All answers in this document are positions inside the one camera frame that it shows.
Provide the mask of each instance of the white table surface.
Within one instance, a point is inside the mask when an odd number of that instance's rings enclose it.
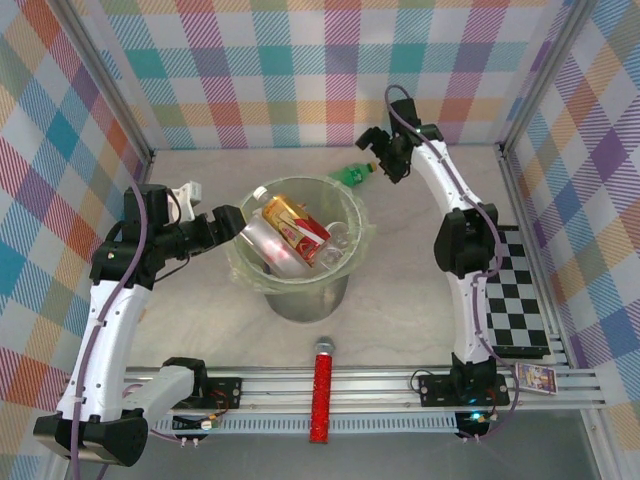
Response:
[[[515,224],[493,148],[459,146],[450,153],[471,189],[496,204],[499,223]],[[373,154],[356,148],[163,151],[150,181],[172,188],[189,180],[201,183],[196,213],[202,213],[238,204],[256,186],[278,177],[326,174],[373,160]],[[450,364],[451,293],[432,250],[442,215],[426,183],[413,172],[393,185],[378,171],[355,192],[377,235],[330,317],[306,325],[279,317],[261,294],[231,282],[225,252],[218,248],[155,286],[129,365],[159,366],[169,357],[186,356],[211,367],[311,366],[321,335],[333,337],[337,365]]]

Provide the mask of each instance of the plastic bottle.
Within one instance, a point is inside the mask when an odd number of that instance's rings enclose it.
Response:
[[[267,264],[271,272],[280,278],[308,277],[311,268],[300,255],[284,241],[260,213],[251,217],[247,226],[240,232],[254,252]]]
[[[352,163],[337,172],[329,174],[334,180],[344,183],[347,187],[355,187],[364,182],[369,175],[378,169],[374,162]]]
[[[253,192],[262,205],[263,218],[275,228],[302,259],[313,266],[313,257],[331,235],[286,195],[272,195],[264,187]]]

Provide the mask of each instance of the black and white checkerboard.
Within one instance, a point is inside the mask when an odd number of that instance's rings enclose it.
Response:
[[[491,345],[501,357],[540,359],[550,354],[549,343],[520,230],[513,226],[498,230],[503,244],[502,268],[487,280]]]

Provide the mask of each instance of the bottle cap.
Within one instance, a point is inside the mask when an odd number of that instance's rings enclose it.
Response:
[[[267,189],[264,187],[258,187],[253,191],[253,198],[260,200],[260,197],[267,193]]]

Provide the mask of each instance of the colorful plaid fabric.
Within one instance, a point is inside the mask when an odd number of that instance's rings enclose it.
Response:
[[[640,467],[640,1],[601,1],[514,168],[582,367]]]
[[[387,122],[391,83],[449,142],[493,143],[571,3],[76,0],[151,143],[174,149],[352,145]]]
[[[0,478],[35,478],[89,312],[88,262],[142,171],[45,0],[0,0]]]

